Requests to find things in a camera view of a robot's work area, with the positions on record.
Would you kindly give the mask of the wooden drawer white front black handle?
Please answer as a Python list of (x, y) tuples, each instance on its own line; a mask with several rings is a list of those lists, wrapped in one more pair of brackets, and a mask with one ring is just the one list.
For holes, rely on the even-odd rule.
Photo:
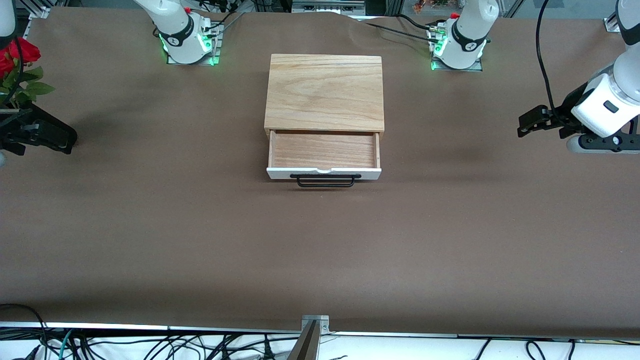
[(302, 188), (352, 187), (382, 173), (377, 132), (270, 130), (266, 172)]

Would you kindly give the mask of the wooden drawer cabinet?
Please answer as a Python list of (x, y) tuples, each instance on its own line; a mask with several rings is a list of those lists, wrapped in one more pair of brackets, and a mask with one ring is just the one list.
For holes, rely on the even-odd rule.
[(382, 58), (272, 54), (263, 129), (384, 134)]

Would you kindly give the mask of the black cylindrical vase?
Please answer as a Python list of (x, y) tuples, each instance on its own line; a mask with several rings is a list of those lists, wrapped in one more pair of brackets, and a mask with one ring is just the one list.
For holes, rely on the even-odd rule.
[[(75, 145), (78, 139), (78, 133), (76, 132), (76, 130), (70, 125), (67, 125), (63, 121), (59, 120), (57, 117), (53, 116), (49, 112), (44, 111), (38, 105), (31, 104), (29, 107), (26, 107), (26, 108), (10, 108), (10, 107), (7, 107), (6, 105), (0, 105), (0, 111), (26, 112), (25, 116), (22, 117), (23, 125), (30, 125), (32, 123), (50, 123), (52, 126), (55, 126), (55, 133), (51, 134), (50, 137), (62, 137), (62, 136), (68, 137), (68, 145), (65, 150), (53, 150), (53, 149), (52, 150), (57, 152), (62, 152), (67, 155), (70, 155), (71, 152), (73, 151), (73, 146)], [(16, 139), (18, 139), (18, 141), (21, 144), (25, 145), (25, 148), (26, 148), (27, 145), (32, 146), (28, 143), (29, 137), (30, 137), (29, 133), (21, 132), (18, 136), (16, 136)]]

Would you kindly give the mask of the red artificial rose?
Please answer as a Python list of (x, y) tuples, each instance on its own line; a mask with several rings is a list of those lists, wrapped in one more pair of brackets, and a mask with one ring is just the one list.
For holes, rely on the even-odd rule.
[[(17, 101), (18, 109), (25, 109), (35, 103), (39, 96), (48, 95), (55, 91), (55, 87), (50, 84), (46, 84), (43, 81), (44, 69), (36, 64), (41, 59), (41, 51), (39, 48), (27, 41), (22, 37), (16, 37), (12, 39), (7, 47), (12, 47), (11, 52), (14, 52), (14, 43), (19, 43), (22, 49), (23, 61), (25, 66), (23, 69), (23, 76), (20, 82), (20, 87), (17, 91), (14, 99)], [(7, 91), (9, 83), (7, 81), (2, 82), (0, 80), (0, 104), (2, 98)], [(7, 105), (10, 109), (13, 109), (11, 104)]]
[(13, 44), (12, 47), (7, 47), (3, 51), (0, 51), (0, 80), (7, 82), (6, 92), (3, 95), (2, 105), (11, 105), (14, 109), (18, 109), (18, 101), (15, 100), (15, 96), (18, 94), (20, 82), (25, 72), (25, 60), (23, 57), (23, 51), (18, 42)]

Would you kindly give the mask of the brown table mat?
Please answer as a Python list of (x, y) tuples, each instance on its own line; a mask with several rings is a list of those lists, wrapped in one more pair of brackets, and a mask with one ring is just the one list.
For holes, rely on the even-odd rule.
[[(146, 12), (56, 7), (28, 39), (74, 127), (0, 168), (0, 303), (47, 322), (640, 338), (640, 155), (517, 136), (547, 101), (534, 19), (483, 71), (334, 13), (248, 13), (217, 66), (166, 64)], [(382, 58), (382, 173), (266, 173), (272, 54)]]

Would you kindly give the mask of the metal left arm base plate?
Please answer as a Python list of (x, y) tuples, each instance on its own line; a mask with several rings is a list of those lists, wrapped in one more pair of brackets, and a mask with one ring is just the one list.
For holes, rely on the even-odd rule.
[(454, 38), (446, 22), (438, 22), (425, 31), (430, 40), (430, 68), (435, 71), (480, 72), (483, 70), (481, 57), (487, 41), (473, 42), (471, 51), (466, 51)]

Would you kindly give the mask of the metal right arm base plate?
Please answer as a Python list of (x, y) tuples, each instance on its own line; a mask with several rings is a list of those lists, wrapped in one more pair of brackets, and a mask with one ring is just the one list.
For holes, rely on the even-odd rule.
[(210, 18), (201, 17), (192, 32), (182, 41), (161, 36), (167, 64), (215, 66), (220, 62), (224, 25), (211, 28)]

